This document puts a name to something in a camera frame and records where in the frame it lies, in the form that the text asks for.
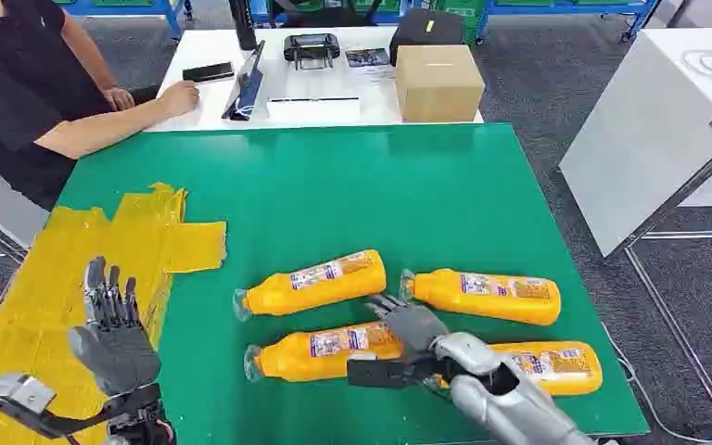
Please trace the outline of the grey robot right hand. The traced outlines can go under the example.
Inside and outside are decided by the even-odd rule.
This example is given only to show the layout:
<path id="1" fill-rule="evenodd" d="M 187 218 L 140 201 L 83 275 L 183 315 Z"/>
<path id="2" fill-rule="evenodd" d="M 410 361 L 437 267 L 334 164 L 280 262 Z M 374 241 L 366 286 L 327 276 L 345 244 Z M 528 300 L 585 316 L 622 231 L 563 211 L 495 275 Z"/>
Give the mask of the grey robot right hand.
<path id="1" fill-rule="evenodd" d="M 434 343 L 437 338 L 448 335 L 450 331 L 428 307 L 389 294 L 370 295 L 366 298 L 365 306 L 377 315 L 402 343 L 402 362 L 439 359 Z"/>

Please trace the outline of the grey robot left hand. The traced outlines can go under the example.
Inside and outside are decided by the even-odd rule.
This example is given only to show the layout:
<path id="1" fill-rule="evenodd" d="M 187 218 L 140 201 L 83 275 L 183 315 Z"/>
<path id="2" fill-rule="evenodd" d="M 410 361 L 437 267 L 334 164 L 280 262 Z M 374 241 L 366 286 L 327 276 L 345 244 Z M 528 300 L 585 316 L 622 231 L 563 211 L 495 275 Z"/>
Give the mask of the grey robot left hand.
<path id="1" fill-rule="evenodd" d="M 130 392 L 155 382 L 161 361 L 140 320 L 136 279 L 119 286 L 120 268 L 106 267 L 97 256 L 83 273 L 85 323 L 67 331 L 73 356 L 92 373 L 108 396 Z"/>

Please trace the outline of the person's right hand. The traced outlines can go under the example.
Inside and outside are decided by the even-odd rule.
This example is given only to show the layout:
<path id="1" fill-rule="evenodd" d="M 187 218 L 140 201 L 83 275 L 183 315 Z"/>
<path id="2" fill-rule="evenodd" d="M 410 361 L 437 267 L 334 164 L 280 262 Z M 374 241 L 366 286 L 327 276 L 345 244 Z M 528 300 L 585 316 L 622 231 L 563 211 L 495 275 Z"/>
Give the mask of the person's right hand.
<path id="1" fill-rule="evenodd" d="M 194 110 L 199 102 L 200 92 L 194 82 L 181 81 L 165 89 L 157 98 L 164 119 L 184 115 Z"/>

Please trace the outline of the person's left hand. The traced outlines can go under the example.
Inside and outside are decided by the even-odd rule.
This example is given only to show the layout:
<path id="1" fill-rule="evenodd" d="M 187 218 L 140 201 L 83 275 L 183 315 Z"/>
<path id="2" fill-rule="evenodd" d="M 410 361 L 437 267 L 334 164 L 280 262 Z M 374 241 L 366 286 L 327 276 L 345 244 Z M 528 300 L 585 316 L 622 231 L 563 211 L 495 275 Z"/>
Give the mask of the person's left hand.
<path id="1" fill-rule="evenodd" d="M 114 111 L 123 111 L 135 106 L 133 95 L 119 87 L 105 89 L 102 94 Z"/>

